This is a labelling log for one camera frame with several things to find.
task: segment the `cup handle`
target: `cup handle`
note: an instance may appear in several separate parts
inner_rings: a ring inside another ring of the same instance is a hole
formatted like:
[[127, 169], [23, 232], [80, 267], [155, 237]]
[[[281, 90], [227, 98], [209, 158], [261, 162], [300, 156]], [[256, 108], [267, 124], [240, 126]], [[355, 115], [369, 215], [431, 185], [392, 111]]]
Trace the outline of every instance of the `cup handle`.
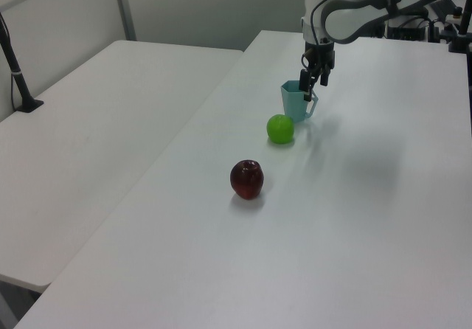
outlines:
[[318, 103], [318, 100], [315, 99], [315, 94], [313, 92], [311, 92], [311, 99], [313, 101], [313, 104], [311, 105], [311, 110], [309, 113], [306, 113], [305, 112], [305, 119], [308, 119], [309, 117], [311, 117], [313, 115], [313, 112], [315, 111], [315, 107], [316, 107], [316, 104]]

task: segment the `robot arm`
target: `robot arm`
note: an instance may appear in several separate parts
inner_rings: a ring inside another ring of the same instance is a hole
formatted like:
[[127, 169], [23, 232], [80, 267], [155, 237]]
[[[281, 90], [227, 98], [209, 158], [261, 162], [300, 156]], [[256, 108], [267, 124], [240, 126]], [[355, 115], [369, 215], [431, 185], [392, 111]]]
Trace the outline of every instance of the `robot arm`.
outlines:
[[300, 74], [299, 87], [306, 92], [305, 99], [310, 100], [319, 78], [323, 86], [327, 85], [334, 69], [334, 43], [351, 43], [365, 29], [434, 1], [437, 0], [305, 0], [305, 69]]

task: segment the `red apple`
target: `red apple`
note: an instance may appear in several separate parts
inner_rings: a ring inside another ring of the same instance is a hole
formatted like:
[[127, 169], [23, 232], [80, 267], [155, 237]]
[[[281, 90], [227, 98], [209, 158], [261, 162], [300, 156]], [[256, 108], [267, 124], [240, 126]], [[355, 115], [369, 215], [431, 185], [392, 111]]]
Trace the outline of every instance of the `red apple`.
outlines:
[[264, 173], [259, 163], [246, 160], [237, 163], [229, 176], [233, 190], [246, 200], [256, 198], [263, 188]]

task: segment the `apple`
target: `apple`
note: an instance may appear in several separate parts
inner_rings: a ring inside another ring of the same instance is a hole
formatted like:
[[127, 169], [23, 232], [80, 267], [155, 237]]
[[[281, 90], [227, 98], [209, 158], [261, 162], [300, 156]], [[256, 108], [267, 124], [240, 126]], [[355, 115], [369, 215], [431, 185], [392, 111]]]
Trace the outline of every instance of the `apple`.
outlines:
[[233, 167], [229, 180], [231, 187], [241, 198], [252, 200], [263, 188], [264, 173], [259, 163], [248, 159]]
[[279, 145], [292, 142], [294, 139], [295, 126], [291, 117], [285, 115], [274, 115], [267, 122], [268, 138]]

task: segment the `teal cup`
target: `teal cup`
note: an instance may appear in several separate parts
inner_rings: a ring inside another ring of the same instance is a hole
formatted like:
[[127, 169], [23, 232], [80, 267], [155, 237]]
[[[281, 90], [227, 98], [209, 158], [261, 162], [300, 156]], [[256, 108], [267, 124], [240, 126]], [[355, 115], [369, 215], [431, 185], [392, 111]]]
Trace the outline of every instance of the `teal cup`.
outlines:
[[318, 97], [311, 92], [313, 105], [311, 106], [310, 111], [307, 111], [308, 102], [304, 99], [304, 91], [299, 90], [298, 80], [289, 80], [285, 82], [280, 89], [282, 91], [283, 110], [285, 115], [291, 117], [295, 123], [308, 119], [313, 115], [316, 103], [318, 102]]

